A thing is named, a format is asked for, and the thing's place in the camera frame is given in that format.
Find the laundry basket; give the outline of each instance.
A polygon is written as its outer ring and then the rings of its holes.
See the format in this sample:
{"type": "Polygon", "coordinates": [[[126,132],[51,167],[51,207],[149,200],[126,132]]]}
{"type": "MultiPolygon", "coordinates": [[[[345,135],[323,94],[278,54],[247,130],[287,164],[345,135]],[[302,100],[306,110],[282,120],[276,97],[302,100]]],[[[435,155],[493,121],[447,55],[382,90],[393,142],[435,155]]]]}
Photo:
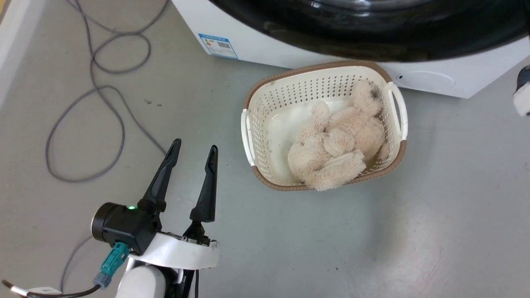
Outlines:
{"type": "Polygon", "coordinates": [[[346,106],[355,82],[367,80],[382,90],[383,122],[390,155],[386,160],[367,163],[351,183],[383,176],[401,161],[407,146],[407,109],[403,96],[390,76],[379,66],[365,61],[344,61],[294,69],[266,78],[248,93],[241,113],[241,135],[246,158],[256,177],[281,191],[309,190],[290,172],[287,153],[302,123],[317,100],[332,112],[346,106]]]}

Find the blue and white sticker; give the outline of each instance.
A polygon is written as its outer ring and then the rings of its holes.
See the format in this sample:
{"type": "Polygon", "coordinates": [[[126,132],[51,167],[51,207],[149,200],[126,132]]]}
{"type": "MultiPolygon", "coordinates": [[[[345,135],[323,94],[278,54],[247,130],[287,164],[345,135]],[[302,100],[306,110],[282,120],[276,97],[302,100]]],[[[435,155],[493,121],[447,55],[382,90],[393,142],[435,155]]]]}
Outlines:
{"type": "Polygon", "coordinates": [[[227,38],[206,34],[199,34],[199,37],[213,56],[237,59],[234,48],[232,48],[232,45],[227,38]]]}

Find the teal connector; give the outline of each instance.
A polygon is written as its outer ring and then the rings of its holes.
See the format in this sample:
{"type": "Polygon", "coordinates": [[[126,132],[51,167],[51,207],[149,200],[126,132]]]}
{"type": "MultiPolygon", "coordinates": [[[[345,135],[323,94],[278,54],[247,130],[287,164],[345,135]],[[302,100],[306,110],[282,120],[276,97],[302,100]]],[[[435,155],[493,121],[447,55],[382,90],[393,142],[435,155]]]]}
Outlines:
{"type": "Polygon", "coordinates": [[[125,243],[116,242],[114,247],[110,251],[109,255],[105,259],[105,262],[101,264],[101,273],[112,277],[116,270],[125,262],[129,256],[129,248],[125,243]]]}

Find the black round door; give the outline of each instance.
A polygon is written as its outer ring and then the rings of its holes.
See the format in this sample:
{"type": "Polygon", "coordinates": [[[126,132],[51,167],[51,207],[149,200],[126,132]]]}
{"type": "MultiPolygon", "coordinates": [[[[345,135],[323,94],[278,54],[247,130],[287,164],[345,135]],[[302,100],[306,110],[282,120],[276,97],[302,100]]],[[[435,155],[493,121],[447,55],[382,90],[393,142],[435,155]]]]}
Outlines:
{"type": "Polygon", "coordinates": [[[380,62],[447,59],[505,45],[528,35],[525,2],[530,2],[210,1],[244,24],[290,45],[380,62]]]}

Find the stuffed animal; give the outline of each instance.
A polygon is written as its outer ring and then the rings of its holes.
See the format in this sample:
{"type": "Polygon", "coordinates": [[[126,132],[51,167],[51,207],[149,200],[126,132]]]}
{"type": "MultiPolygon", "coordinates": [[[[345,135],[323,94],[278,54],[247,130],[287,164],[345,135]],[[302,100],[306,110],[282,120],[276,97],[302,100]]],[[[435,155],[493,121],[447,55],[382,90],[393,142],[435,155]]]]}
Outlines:
{"type": "Polygon", "coordinates": [[[381,112],[383,100],[380,89],[368,81],[359,81],[354,85],[347,107],[337,111],[329,119],[325,131],[330,138],[324,143],[326,151],[337,157],[349,152],[349,142],[355,140],[355,149],[364,154],[364,162],[376,155],[384,160],[390,153],[385,142],[385,127],[375,116],[381,112]],[[337,140],[333,136],[351,137],[352,140],[337,140]]]}
{"type": "Polygon", "coordinates": [[[325,132],[330,116],[328,105],[319,101],[287,155],[292,174],[319,191],[342,186],[366,168],[364,155],[355,150],[356,142],[351,136],[338,129],[325,132]],[[336,147],[334,155],[325,144],[336,147]]]}

